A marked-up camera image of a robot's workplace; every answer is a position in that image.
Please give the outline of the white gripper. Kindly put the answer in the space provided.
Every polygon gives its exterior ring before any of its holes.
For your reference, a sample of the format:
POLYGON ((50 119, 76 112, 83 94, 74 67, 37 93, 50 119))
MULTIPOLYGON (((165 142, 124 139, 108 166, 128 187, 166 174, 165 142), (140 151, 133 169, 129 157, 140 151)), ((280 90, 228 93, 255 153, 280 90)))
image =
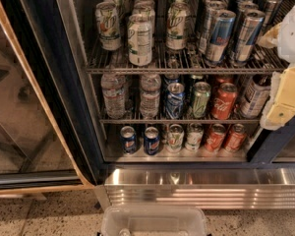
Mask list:
POLYGON ((292 63, 282 73, 272 74, 269 101, 260 120, 262 128, 275 131, 295 116, 295 5, 281 24, 260 37, 258 45, 267 49, 277 47, 278 56, 292 63))

